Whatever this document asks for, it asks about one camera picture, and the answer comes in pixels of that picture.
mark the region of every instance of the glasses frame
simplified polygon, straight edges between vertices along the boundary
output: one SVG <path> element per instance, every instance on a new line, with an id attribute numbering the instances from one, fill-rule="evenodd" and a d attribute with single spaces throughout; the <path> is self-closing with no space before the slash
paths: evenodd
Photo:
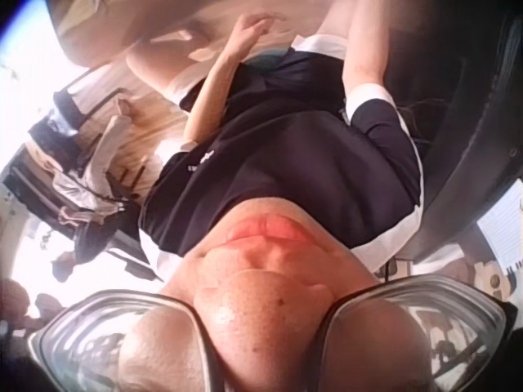
<path id="1" fill-rule="evenodd" d="M 482 371 L 480 371 L 478 374 L 476 374 L 471 380 L 469 380 L 465 385 L 459 385 L 458 382 L 458 388 L 454 388 L 453 391 L 460 391 L 460 392 L 472 392 L 478 390 L 478 385 L 485 385 L 490 377 L 492 377 L 499 369 L 499 365 L 501 363 L 501 359 L 503 357 L 503 351 L 505 350 L 507 346 L 507 342 L 510 338 L 510 335 L 512 334 L 512 330 L 514 328 L 514 324 L 516 322 L 518 309 L 510 303 L 507 302 L 501 302 L 498 299 L 489 296 L 488 294 L 485 294 L 484 292 L 474 288 L 470 287 L 464 283 L 461 283 L 459 281 L 456 281 L 451 278 L 446 278 L 440 275 L 434 275 L 434 274 L 427 274 L 427 275 L 421 275 L 421 276 L 415 276 L 415 277 L 407 277 L 407 278 L 401 278 L 394 281 L 378 284 L 376 286 L 372 286 L 369 288 L 366 288 L 364 290 L 361 290 L 359 292 L 355 292 L 350 294 L 349 296 L 345 296 L 342 299 L 336 301 L 329 309 L 327 314 L 324 316 L 320 327 L 318 328 L 317 333 L 315 334 L 314 340 L 311 344 L 311 350 L 309 354 L 309 369 L 307 373 L 310 375 L 307 380 L 307 387 L 305 389 L 306 392 L 318 392 L 320 390 L 320 373 L 321 373 L 321 365 L 322 365 L 322 359 L 323 359 L 323 352 L 324 352 L 324 346 L 325 342 L 327 340 L 327 334 L 329 331 L 329 326 L 331 322 L 333 321 L 334 316 L 336 313 L 345 306 L 348 302 L 356 300 L 358 297 L 363 296 L 365 294 L 369 294 L 373 291 L 377 291 L 378 289 L 383 289 L 384 287 L 389 287 L 392 285 L 398 285 L 404 282 L 413 282 L 413 283 L 423 283 L 426 282 L 427 279 L 431 279 L 432 281 L 438 280 L 442 283 L 444 282 L 451 282 L 453 285 L 458 285 L 459 287 L 465 287 L 467 290 L 473 290 L 476 293 L 479 293 L 486 299 L 492 301 L 495 303 L 505 314 L 506 322 L 505 327 L 503 329 L 503 334 L 501 337 L 501 340 L 498 344 L 497 349 L 495 350 L 494 354 L 490 358 L 489 362 L 485 365 Z M 204 366 L 207 366 L 208 369 L 208 375 L 209 375 L 209 386 L 208 390 L 209 392 L 225 392 L 225 378 L 223 376 L 222 371 L 222 365 L 220 364 L 220 361 L 217 356 L 217 352 L 214 349 L 214 346 L 212 345 L 211 339 L 208 335 L 207 329 L 203 325 L 203 322 L 201 318 L 199 317 L 198 313 L 195 311 L 195 309 L 186 304 L 183 301 L 163 296 L 160 294 L 152 294 L 152 293 L 144 293 L 144 292 L 136 292 L 133 290 L 106 290 L 103 292 L 98 292 L 96 294 L 93 294 L 89 297 L 87 297 L 85 300 L 80 301 L 78 304 L 70 306 L 68 309 L 63 310 L 60 314 L 58 314 L 45 328 L 42 330 L 34 333 L 29 338 L 28 344 L 29 344 L 29 350 L 33 357 L 33 359 L 38 363 L 38 365 L 43 369 L 43 371 L 47 374 L 47 377 L 53 382 L 53 384 L 60 390 L 66 391 L 67 389 L 61 384 L 60 380 L 58 380 L 55 376 L 55 373 L 52 371 L 52 366 L 48 363 L 46 360 L 46 356 L 43 354 L 43 342 L 45 341 L 46 335 L 49 333 L 50 330 L 52 330 L 56 325 L 59 325 L 60 322 L 63 322 L 65 319 L 65 316 L 67 314 L 71 314 L 76 310 L 79 310 L 83 308 L 84 306 L 88 305 L 90 302 L 93 302 L 95 299 L 98 299 L 103 296 L 141 296 L 144 299 L 147 299 L 149 301 L 155 302 L 158 305 L 169 305 L 174 304 L 176 307 L 181 307 L 184 310 L 186 310 L 195 320 L 197 323 L 197 327 L 199 329 L 199 333 L 203 342 L 203 349 L 204 354 L 206 355 L 207 362 L 204 363 Z"/>

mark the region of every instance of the hand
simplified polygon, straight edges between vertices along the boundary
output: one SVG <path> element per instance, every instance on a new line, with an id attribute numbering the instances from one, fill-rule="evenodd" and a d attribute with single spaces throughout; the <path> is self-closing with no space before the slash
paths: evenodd
<path id="1" fill-rule="evenodd" d="M 284 19 L 284 16 L 275 12 L 242 14 L 230 34 L 222 55 L 240 62 L 247 57 L 260 37 L 270 32 L 275 20 Z"/>

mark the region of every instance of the glasses lens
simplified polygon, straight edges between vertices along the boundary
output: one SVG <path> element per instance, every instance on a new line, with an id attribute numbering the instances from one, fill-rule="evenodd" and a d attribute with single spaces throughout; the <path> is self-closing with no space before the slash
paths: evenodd
<path id="1" fill-rule="evenodd" d="M 208 390 L 199 325 L 184 306 L 137 294 L 99 294 L 64 314 L 39 357 L 64 390 Z"/>
<path id="2" fill-rule="evenodd" d="M 320 390 L 461 390 L 489 362 L 504 327 L 494 301 L 450 279 L 378 287 L 333 316 Z"/>

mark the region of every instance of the lip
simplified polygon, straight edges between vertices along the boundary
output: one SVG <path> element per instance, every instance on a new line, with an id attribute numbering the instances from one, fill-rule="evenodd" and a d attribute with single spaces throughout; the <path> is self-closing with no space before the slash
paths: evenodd
<path id="1" fill-rule="evenodd" d="M 220 245 L 250 237 L 280 238 L 319 245 L 302 225 L 286 216 L 276 214 L 256 215 L 240 220 L 227 230 Z"/>

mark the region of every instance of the eyeglasses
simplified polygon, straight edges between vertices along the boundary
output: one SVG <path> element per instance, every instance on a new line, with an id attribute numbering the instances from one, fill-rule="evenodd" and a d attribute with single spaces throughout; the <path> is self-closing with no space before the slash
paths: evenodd
<path id="1" fill-rule="evenodd" d="M 516 316 L 515 306 L 441 276 L 371 287 L 325 315 L 304 390 L 472 390 L 494 371 Z M 165 296 L 99 292 L 32 335 L 29 347 L 62 390 L 225 389 L 199 316 Z"/>

